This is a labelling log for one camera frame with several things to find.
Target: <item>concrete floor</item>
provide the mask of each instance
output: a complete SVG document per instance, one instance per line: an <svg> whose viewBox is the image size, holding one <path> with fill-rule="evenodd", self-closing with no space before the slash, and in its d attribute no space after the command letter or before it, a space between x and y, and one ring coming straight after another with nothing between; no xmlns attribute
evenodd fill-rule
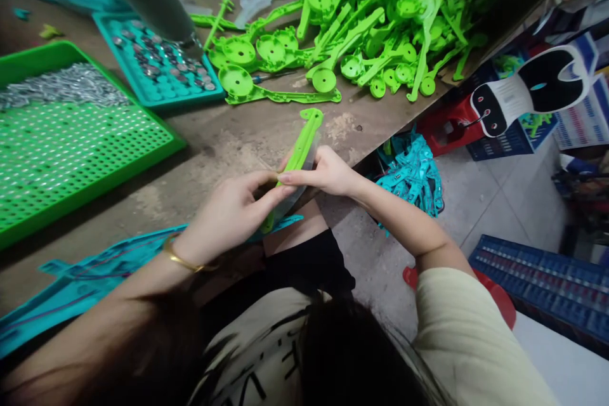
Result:
<svg viewBox="0 0 609 406"><path fill-rule="evenodd" d="M461 148L436 163L446 206L438 222L466 256L483 234L558 251L568 213L550 179L558 163L553 137L532 155L474 162ZM350 200L321 195L317 201L357 280L355 296L413 338L414 293L402 272L414 258Z"/></svg>

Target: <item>woman's right hand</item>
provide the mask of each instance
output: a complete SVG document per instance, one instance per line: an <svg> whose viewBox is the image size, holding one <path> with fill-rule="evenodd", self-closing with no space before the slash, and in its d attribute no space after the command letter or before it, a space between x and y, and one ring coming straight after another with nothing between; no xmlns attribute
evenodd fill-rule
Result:
<svg viewBox="0 0 609 406"><path fill-rule="evenodd" d="M315 169L286 171L277 179L290 186L309 185L331 195L355 194L360 180L365 179L351 169L330 146L320 146L315 155Z"/></svg>

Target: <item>woman's left hand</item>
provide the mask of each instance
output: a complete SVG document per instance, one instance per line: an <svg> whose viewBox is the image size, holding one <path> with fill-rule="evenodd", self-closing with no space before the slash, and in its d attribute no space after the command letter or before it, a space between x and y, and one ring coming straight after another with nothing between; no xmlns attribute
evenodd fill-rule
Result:
<svg viewBox="0 0 609 406"><path fill-rule="evenodd" d="M275 206L296 190L282 185L256 200L254 191L268 182L277 182L275 171L255 171L222 182L174 241L175 253L204 265L247 241Z"/></svg>

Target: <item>gold bracelet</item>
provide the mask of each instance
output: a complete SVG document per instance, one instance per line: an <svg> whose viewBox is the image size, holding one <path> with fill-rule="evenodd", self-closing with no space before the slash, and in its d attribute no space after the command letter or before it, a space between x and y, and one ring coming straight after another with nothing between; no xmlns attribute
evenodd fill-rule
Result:
<svg viewBox="0 0 609 406"><path fill-rule="evenodd" d="M189 270L193 271L194 273L200 273L201 271L210 271L211 272L211 271L215 271L218 269L219 265L199 265L199 266L197 266L197 265L193 265L192 263L189 263L186 260L178 257L176 255L176 253L173 251L173 240L179 235L181 235L181 233L174 233L173 235L168 236L167 239L165 240L165 242L163 243L163 251L167 253L170 260L173 260L174 262L179 263L181 266L188 268Z"/></svg>

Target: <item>beige shirt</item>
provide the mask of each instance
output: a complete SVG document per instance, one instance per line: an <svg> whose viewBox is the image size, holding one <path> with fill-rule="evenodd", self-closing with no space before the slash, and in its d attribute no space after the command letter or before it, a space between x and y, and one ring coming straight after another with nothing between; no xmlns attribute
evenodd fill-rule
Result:
<svg viewBox="0 0 609 406"><path fill-rule="evenodd" d="M416 299L419 333L413 346L457 404L556 404L494 300L476 279L452 268L433 268L419 277ZM273 291L214 338L210 346L235 335L216 358L219 361L235 350L213 404L296 404L297 342L306 318L298 313L310 303L291 288Z"/></svg>

